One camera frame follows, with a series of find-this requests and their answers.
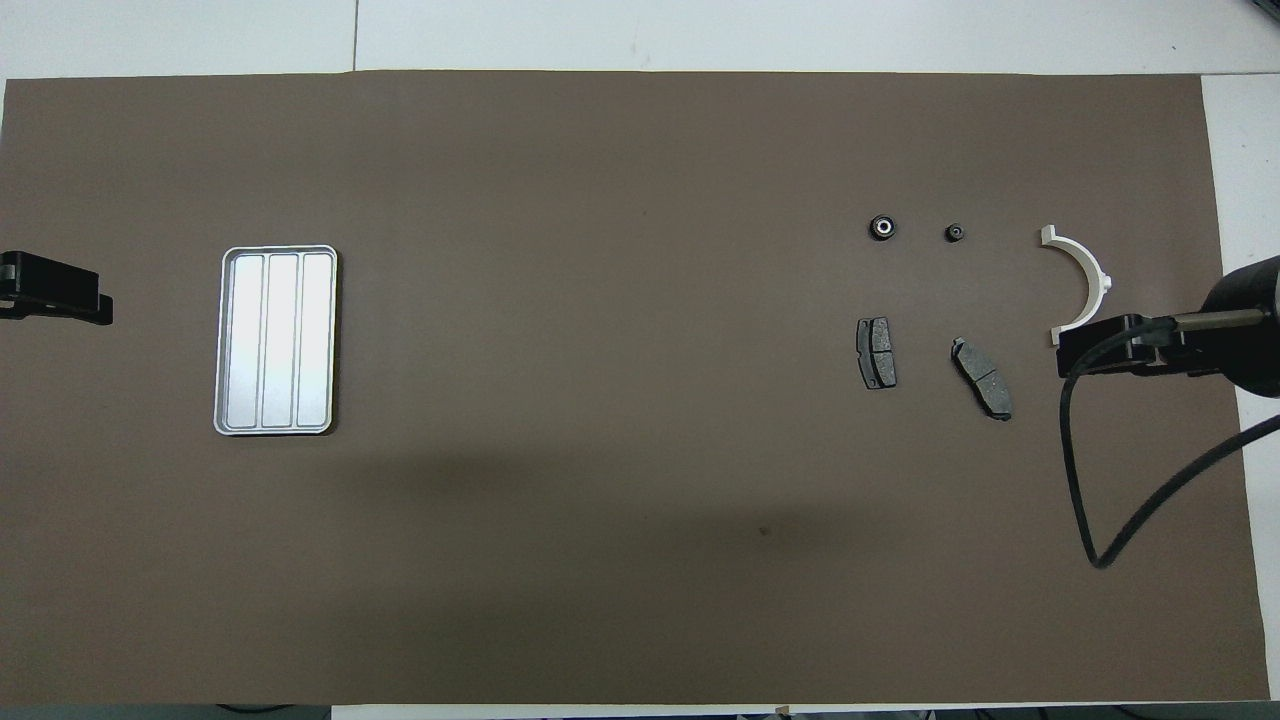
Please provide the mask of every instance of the white semicircular bracket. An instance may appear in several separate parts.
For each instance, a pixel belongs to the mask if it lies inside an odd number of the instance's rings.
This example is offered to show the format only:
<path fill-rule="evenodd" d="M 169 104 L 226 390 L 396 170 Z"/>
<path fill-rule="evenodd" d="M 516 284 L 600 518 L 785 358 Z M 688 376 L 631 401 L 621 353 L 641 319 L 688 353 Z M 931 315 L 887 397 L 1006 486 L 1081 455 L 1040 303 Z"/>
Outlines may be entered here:
<path fill-rule="evenodd" d="M 1098 265 L 1098 259 L 1089 252 L 1088 247 L 1069 237 L 1059 236 L 1053 225 L 1041 228 L 1041 245 L 1044 247 L 1056 247 L 1075 258 L 1075 261 L 1084 270 L 1084 277 L 1089 281 L 1089 299 L 1084 304 L 1084 310 L 1080 310 L 1080 314 L 1070 323 L 1050 328 L 1048 334 L 1056 347 L 1057 336 L 1088 323 L 1098 313 L 1098 307 L 1102 307 L 1102 297 L 1111 290 L 1111 275 L 1102 272 L 1102 265 Z"/>

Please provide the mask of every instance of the metal bushing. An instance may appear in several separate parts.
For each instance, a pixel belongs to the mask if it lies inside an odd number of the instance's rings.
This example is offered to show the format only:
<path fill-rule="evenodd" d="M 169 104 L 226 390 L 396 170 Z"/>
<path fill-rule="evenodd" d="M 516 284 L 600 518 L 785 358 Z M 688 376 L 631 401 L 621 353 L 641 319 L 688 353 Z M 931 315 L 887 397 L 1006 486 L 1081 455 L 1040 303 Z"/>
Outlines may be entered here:
<path fill-rule="evenodd" d="M 893 231 L 897 229 L 897 224 L 893 223 L 893 218 L 890 218 L 888 215 L 876 215 L 872 218 L 872 224 L 868 229 L 876 240 L 888 240 L 893 237 Z"/>

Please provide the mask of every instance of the silver metal tray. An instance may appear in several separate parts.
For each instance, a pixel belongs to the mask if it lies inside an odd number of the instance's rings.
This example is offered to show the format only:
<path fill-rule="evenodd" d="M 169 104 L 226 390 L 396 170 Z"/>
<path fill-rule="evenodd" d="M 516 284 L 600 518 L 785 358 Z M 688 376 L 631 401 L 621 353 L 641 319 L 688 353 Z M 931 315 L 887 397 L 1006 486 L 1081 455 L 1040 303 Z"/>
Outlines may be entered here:
<path fill-rule="evenodd" d="M 320 434 L 333 421 L 338 252 L 328 245 L 223 255 L 214 428 Z"/>

